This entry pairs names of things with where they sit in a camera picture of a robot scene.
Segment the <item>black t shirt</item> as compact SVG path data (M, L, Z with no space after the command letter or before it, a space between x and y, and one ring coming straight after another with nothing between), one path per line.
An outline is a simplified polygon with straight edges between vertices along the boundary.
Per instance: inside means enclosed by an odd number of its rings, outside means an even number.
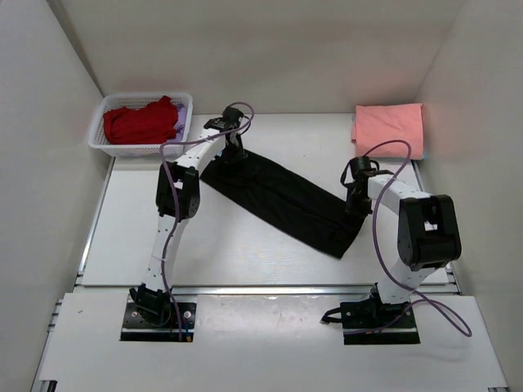
M340 198L252 151L236 163L213 159L200 179L267 224L337 259L364 224Z

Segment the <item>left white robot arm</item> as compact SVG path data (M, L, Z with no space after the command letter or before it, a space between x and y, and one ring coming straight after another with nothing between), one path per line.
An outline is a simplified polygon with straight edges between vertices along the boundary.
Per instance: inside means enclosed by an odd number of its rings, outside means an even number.
M254 114L245 114L240 105L228 105L221 116L209 119L197 140L168 140L159 147L156 238L141 284L130 289L137 313L153 328L181 330L181 311L168 283L168 269L189 220L199 209L200 174L216 156L246 157L241 136L251 127Z

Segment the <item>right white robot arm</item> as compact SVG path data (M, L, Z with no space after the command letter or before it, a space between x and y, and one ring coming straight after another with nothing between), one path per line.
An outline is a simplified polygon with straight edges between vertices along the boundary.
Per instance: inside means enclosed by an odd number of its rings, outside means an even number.
M375 283L367 296L325 312L321 322L340 323L351 335L379 333L410 316L409 298L421 283L460 257L454 202L448 195L410 187L367 156L351 159L340 182L346 188L348 218L377 219L380 206L397 215L398 260L383 270L386 279Z

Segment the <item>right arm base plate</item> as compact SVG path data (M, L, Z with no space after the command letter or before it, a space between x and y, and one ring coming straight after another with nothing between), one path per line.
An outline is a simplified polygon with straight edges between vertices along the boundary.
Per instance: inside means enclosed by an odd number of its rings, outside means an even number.
M384 305L378 300L341 302L321 323L342 325L344 345L417 345L421 342L409 302Z

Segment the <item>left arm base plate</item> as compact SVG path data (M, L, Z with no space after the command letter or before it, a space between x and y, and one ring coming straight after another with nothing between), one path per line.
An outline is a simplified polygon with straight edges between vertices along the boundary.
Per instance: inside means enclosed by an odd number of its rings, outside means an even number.
M171 305L165 306L160 316L141 310L127 297L120 330L120 341L142 342L177 342L194 341L194 329L197 315L195 296L177 297L181 323L178 323L176 311Z

